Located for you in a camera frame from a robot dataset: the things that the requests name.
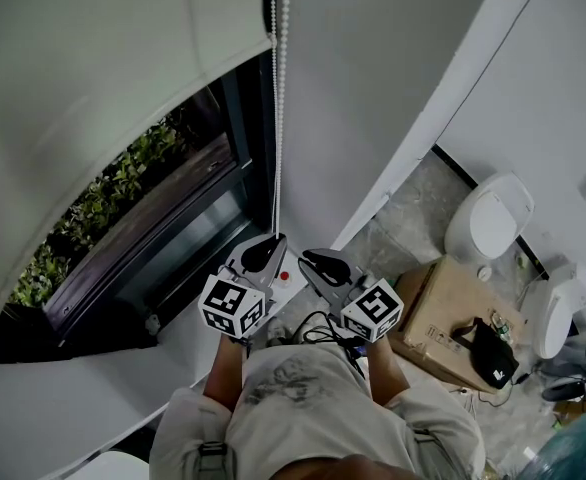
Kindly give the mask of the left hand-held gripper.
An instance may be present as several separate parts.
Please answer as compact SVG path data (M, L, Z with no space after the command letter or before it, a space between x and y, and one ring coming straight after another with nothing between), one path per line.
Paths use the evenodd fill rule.
M237 245L198 299L204 323L234 339L252 336L269 317L272 283L286 251L284 234L262 234Z

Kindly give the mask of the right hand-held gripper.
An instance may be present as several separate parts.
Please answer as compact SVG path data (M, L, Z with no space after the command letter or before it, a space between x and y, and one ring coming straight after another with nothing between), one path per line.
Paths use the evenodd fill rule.
M347 286L364 275L343 251L307 249L298 259L298 267L316 294L329 304L329 312L337 314L342 329L374 343L399 322L404 303L385 279L343 306Z

